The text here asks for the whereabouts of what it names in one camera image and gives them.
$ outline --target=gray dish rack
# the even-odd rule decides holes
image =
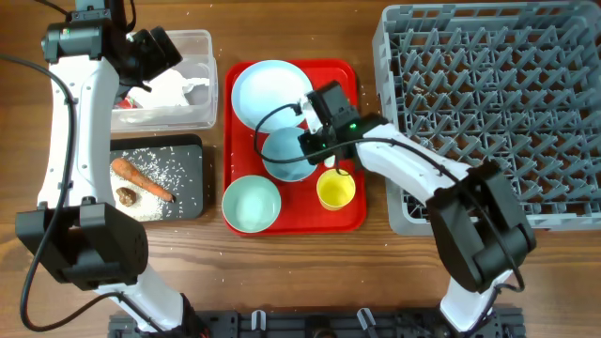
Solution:
[[[601,228],[596,4],[390,6],[372,45],[399,130],[458,161],[496,161],[535,228]],[[392,229],[430,235],[425,207],[386,185]]]

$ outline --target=carrot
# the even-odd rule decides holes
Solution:
[[[173,202],[173,195],[159,186],[157,183],[145,177],[133,164],[123,158],[114,159],[111,167],[115,173],[138,187],[152,193],[166,202]]]

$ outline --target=wooden surface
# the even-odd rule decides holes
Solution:
[[[72,0],[58,4],[69,8]],[[242,60],[333,57],[345,59],[361,81],[361,109],[378,109],[371,39],[378,1],[138,0],[138,27],[207,29],[213,38],[219,79]],[[40,38],[61,20],[29,1],[0,5],[0,53],[43,63]],[[18,302],[31,254],[14,235],[18,211],[35,207],[44,178],[52,118],[50,81],[28,69],[0,64],[0,336],[29,337]],[[221,199],[222,128],[200,131],[213,152],[217,200]],[[432,238],[402,238],[388,225],[381,177],[368,175],[368,218],[345,235],[238,238],[223,225],[219,203],[189,222],[146,226],[150,263],[197,310],[309,311],[435,306],[449,276]],[[502,294],[498,303],[523,307],[530,337],[601,334],[601,232],[537,232],[538,248],[522,271],[525,293]],[[40,268],[30,315],[46,324],[94,295],[57,284]],[[47,337],[104,337],[110,301],[94,307]]]

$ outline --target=yellow bowl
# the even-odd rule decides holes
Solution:
[[[340,169],[330,169],[317,181],[317,196],[321,205],[330,211],[340,210],[355,197],[355,180],[348,172]]]

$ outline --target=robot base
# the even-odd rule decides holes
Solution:
[[[521,309],[495,308],[494,311],[495,315],[479,330],[471,334],[471,337],[526,337]],[[448,326],[443,324],[439,310],[435,308],[373,313],[376,325],[366,330],[362,328],[357,314],[352,313],[260,313],[264,317],[256,316],[253,321],[253,315],[242,315],[235,311],[196,312],[210,328],[211,338],[325,338],[330,337],[327,330],[333,330],[338,338],[443,338],[454,336]],[[265,330],[259,329],[262,320]],[[135,328],[136,323],[131,317],[114,315],[111,316],[109,323],[108,337],[150,337],[147,333],[137,332]]]

